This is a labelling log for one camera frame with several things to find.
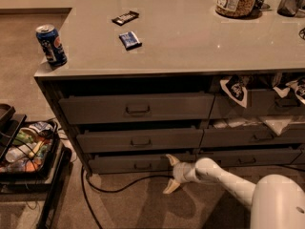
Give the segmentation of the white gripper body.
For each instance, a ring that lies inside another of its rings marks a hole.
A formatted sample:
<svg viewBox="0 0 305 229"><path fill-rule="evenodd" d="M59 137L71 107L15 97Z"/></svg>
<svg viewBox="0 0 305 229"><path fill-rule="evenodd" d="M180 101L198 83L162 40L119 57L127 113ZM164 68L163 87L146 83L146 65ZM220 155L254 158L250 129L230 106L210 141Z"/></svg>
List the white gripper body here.
<svg viewBox="0 0 305 229"><path fill-rule="evenodd" d="M195 164L178 162L173 166L173 178L178 183L198 182Z"/></svg>

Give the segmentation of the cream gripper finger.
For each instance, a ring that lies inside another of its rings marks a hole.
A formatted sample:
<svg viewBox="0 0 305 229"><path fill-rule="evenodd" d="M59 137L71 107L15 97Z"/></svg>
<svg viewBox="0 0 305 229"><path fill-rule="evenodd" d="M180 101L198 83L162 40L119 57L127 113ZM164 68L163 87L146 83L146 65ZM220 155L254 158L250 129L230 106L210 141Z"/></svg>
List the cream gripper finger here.
<svg viewBox="0 0 305 229"><path fill-rule="evenodd" d="M168 183L167 187L164 189L163 193L165 195L168 195L168 194L174 192L179 186L180 186L180 183L178 181L176 181L173 178L170 178L169 183Z"/></svg>
<svg viewBox="0 0 305 229"><path fill-rule="evenodd" d="M175 166L180 162L180 160L176 156L166 154L166 157L169 159L169 162L172 166Z"/></svg>

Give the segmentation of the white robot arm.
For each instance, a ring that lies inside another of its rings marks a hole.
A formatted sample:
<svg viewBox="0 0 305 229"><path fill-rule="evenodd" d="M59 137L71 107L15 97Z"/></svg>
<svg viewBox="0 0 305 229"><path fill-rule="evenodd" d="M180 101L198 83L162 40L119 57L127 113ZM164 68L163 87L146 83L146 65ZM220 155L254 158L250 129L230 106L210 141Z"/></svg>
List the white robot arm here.
<svg viewBox="0 0 305 229"><path fill-rule="evenodd" d="M170 194L182 183L212 180L221 184L251 212L250 229L305 229L305 192L292 179L267 175L252 183L222 169L208 157L196 162L182 162L166 154L173 167L173 178L164 194Z"/></svg>

